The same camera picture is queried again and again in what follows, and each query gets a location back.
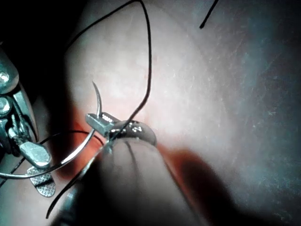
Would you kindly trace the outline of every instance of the screw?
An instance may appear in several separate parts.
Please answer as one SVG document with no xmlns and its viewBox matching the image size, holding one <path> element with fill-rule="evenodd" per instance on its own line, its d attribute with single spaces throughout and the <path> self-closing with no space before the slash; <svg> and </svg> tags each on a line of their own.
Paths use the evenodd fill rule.
<svg viewBox="0 0 301 226">
<path fill-rule="evenodd" d="M 5 97 L 0 97 L 0 116 L 5 116 L 10 112 L 10 102 Z"/>
<path fill-rule="evenodd" d="M 8 82 L 9 80 L 9 75 L 5 72 L 0 72 L 0 84 L 4 84 Z"/>
</svg>

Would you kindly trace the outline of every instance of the curved needle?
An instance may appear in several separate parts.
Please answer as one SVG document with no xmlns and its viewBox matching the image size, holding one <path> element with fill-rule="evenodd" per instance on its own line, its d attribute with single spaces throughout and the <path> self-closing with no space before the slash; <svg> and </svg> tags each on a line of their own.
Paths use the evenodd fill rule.
<svg viewBox="0 0 301 226">
<path fill-rule="evenodd" d="M 102 102 L 101 102 L 99 90 L 98 90 L 98 88 L 97 88 L 97 86 L 95 85 L 94 82 L 93 82 L 93 86 L 94 86 L 94 89 L 95 89 L 95 92 L 96 92 L 96 96 L 97 96 L 97 111 L 96 111 L 96 115 L 99 117 L 100 113 L 101 113 L 101 110 L 102 110 Z M 54 165 L 54 166 L 50 167 L 49 169 L 45 170 L 44 172 L 36 173 L 36 174 L 32 174 L 32 175 L 0 173 L 0 178 L 6 178 L 6 179 L 29 179 L 29 178 L 34 178 L 34 177 L 37 177 L 37 176 L 44 175 L 46 173 L 50 173 L 50 172 L 52 172 L 54 170 L 57 170 L 57 169 L 63 167 L 64 165 L 68 164 L 69 162 L 71 162 L 84 149 L 84 147 L 88 144 L 88 142 L 90 141 L 90 139 L 93 137 L 94 132 L 95 132 L 95 130 L 92 129 L 90 131 L 90 133 L 88 134 L 88 136 L 85 138 L 85 140 L 69 156 L 67 156 L 64 160 L 62 160 L 57 165 Z"/>
</svg>

